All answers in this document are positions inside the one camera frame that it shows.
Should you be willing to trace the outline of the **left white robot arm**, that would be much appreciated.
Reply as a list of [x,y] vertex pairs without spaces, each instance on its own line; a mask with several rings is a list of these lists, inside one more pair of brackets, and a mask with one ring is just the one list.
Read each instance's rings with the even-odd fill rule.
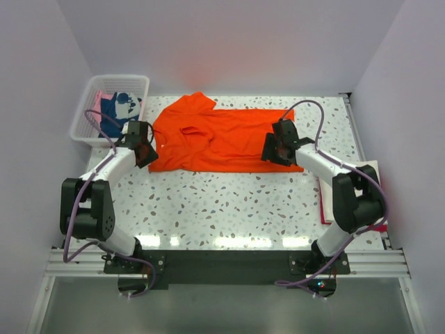
[[118,140],[110,140],[111,149],[95,167],[62,183],[60,231],[65,235],[65,263],[96,245],[119,254],[120,266],[127,272],[142,269],[144,256],[137,251],[139,241],[118,227],[111,190],[130,170],[147,167],[159,158],[153,138],[148,122],[131,120],[123,126]]

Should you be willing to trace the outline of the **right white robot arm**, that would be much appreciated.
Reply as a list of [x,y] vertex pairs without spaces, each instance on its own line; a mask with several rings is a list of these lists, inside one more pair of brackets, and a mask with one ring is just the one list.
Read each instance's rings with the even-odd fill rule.
[[334,256],[356,234],[370,230],[377,222],[383,223],[387,217],[386,197],[376,169],[346,164],[320,150],[316,141],[299,137],[291,120],[279,120],[272,129],[266,135],[263,161],[287,167],[298,165],[331,187],[334,222],[313,243],[309,257],[315,272],[326,273],[334,266]]

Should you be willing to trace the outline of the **orange t shirt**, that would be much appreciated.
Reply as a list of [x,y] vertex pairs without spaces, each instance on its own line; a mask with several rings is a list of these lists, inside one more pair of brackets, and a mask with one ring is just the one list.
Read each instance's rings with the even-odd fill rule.
[[283,109],[217,109],[201,92],[180,97],[154,121],[158,159],[151,173],[173,170],[212,173],[301,173],[300,166],[263,161],[272,124]]

